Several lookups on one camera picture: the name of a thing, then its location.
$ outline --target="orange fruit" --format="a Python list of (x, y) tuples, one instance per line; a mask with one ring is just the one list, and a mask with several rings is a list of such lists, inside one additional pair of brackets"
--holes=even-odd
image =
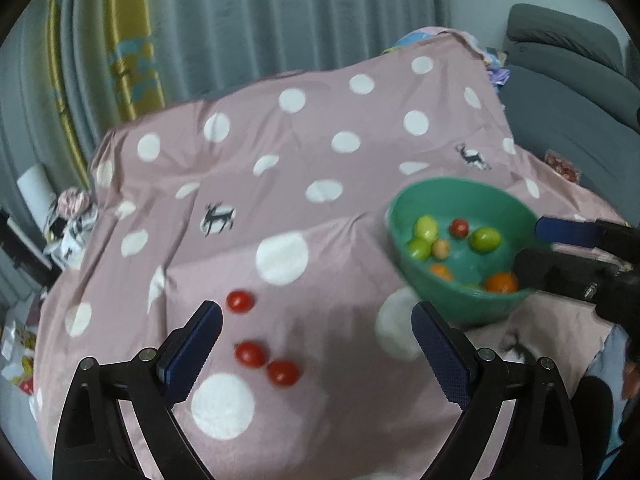
[(484, 290), (496, 294), (513, 294), (518, 291), (518, 279), (513, 272), (496, 272), (484, 282)]
[(429, 266), (429, 270), (445, 282), (453, 281), (453, 274), (447, 267), (441, 264), (433, 264)]

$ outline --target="metal bolt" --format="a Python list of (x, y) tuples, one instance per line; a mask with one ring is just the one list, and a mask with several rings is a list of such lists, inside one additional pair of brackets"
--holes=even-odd
[(590, 300), (596, 295), (597, 291), (598, 291), (598, 284), (591, 283), (591, 285), (589, 285), (587, 288), (584, 289), (584, 294), (583, 294), (584, 299)]
[(145, 363), (147, 361), (151, 361), (151, 359), (156, 357), (156, 349), (155, 348), (145, 348), (144, 350), (140, 351), (140, 353), (138, 354), (138, 357), (140, 358), (141, 361), (144, 361)]
[(495, 359), (495, 352), (490, 348), (481, 348), (478, 350), (478, 357), (490, 363)]
[(94, 358), (92, 357), (85, 357), (84, 359), (82, 359), (82, 361), (80, 361), (80, 367), (82, 368), (82, 370), (88, 370), (93, 365), (94, 365)]
[(553, 370), (556, 367), (556, 363), (548, 357), (543, 357), (542, 359), (540, 359), (540, 364), (545, 370)]

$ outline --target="green tomato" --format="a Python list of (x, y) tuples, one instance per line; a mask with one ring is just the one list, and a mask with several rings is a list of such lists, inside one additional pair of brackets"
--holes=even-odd
[(423, 262), (431, 254), (431, 244), (422, 238), (412, 238), (406, 245), (409, 254), (414, 260)]
[(436, 219), (429, 215), (418, 218), (414, 225), (414, 236), (433, 244), (438, 238), (438, 223)]
[(481, 227), (471, 233), (469, 245), (479, 253), (495, 251), (502, 243), (502, 236), (492, 227)]

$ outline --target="reindeer print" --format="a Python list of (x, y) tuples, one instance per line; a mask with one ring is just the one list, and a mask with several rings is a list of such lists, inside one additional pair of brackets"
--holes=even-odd
[(207, 214), (200, 223), (200, 230), (205, 237), (211, 232), (221, 233), (225, 227), (231, 229), (234, 226), (234, 218), (236, 218), (235, 208), (223, 205), (218, 202), (216, 205), (207, 205)]
[(476, 152), (476, 150), (468, 150), (466, 148), (466, 143), (462, 142), (455, 147), (455, 150), (460, 154), (462, 159), (466, 162), (468, 166), (473, 166), (474, 168), (478, 168), (478, 170), (490, 170), (491, 166), (484, 160), (484, 156), (481, 153)]

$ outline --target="green bowl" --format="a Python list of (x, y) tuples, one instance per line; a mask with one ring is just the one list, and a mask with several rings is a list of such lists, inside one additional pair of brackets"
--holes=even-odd
[[(438, 238), (451, 243), (451, 254), (443, 262), (432, 256), (418, 262), (406, 248), (415, 221), (423, 215), (434, 217)], [(469, 224), (469, 236), (464, 240), (449, 235), (449, 224), (455, 218)], [(431, 301), (447, 321), (471, 326), (504, 319), (532, 292), (494, 294), (469, 285), (479, 285), (496, 272), (511, 270), (519, 251), (540, 246), (534, 235), (537, 220), (531, 209), (500, 189), (443, 177), (416, 182), (401, 191), (389, 211), (389, 231), (399, 253), (399, 269), (418, 295)], [(482, 226), (493, 227), (502, 235), (502, 243), (492, 253), (476, 253), (468, 244), (473, 230)], [(435, 276), (428, 267), (436, 263), (445, 265), (455, 281), (445, 282)]]

